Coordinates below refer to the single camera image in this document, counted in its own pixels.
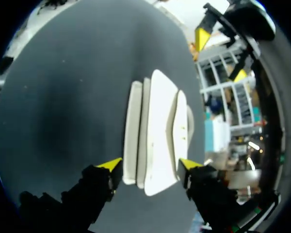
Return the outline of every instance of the white plate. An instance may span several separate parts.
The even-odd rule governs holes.
[[[146,142],[145,194],[147,196],[153,196],[178,181],[172,138],[177,93],[178,88],[161,71],[153,72]]]
[[[123,182],[125,184],[136,183],[141,103],[142,83],[134,81],[131,84],[125,125],[123,155]]]
[[[176,171],[180,158],[188,158],[188,114],[186,98],[183,91],[178,92],[176,114],[173,125],[173,142]]]

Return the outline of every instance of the light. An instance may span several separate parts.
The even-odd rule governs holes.
[[[211,164],[213,162],[212,159],[207,159],[205,162],[204,162],[204,165],[207,166],[208,164]]]
[[[253,143],[253,142],[248,142],[248,145],[251,146],[252,148],[256,149],[256,150],[260,149],[260,147],[257,144]]]
[[[252,162],[252,159],[251,159],[250,157],[247,158],[247,162],[250,164],[251,169],[252,169],[253,171],[255,171],[255,170],[256,170],[256,167],[254,166],[254,164],[253,164],[253,162]]]

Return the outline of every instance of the metal rack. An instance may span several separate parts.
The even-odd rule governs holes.
[[[222,98],[225,118],[228,119],[228,106],[225,97],[225,88],[231,89],[236,109],[238,123],[230,127],[231,131],[239,131],[245,128],[254,127],[254,112],[248,91],[248,82],[252,78],[247,78],[232,82],[228,81],[228,65],[234,66],[238,63],[239,54],[242,52],[242,45],[236,43],[233,47],[227,49],[225,46],[217,46],[207,49],[200,53],[198,61],[195,63],[198,71],[198,78],[201,83],[200,93],[204,100],[208,99],[209,93],[220,96]],[[206,70],[211,70],[214,82],[210,82],[206,77]]]

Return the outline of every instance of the white panel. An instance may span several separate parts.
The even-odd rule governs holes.
[[[125,184],[136,183],[141,101],[142,83],[134,81],[130,89],[125,125],[123,156],[123,182]]]
[[[177,94],[177,87],[162,72],[155,70],[151,79],[147,128],[145,194],[148,196],[178,181],[172,139]]]
[[[151,80],[145,78],[143,84],[142,109],[140,117],[139,144],[138,144],[138,162],[137,162],[137,186],[140,189],[145,187],[146,178],[146,137],[147,121],[149,116]]]

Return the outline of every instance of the dark gray mat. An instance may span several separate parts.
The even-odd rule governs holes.
[[[195,117],[189,158],[204,160],[199,83],[184,36],[143,0],[81,0],[50,21],[13,63],[0,96],[0,175],[17,202],[55,198],[90,164],[121,157],[131,82],[165,73]],[[146,198],[120,185],[90,229],[186,233],[194,217],[179,184]]]

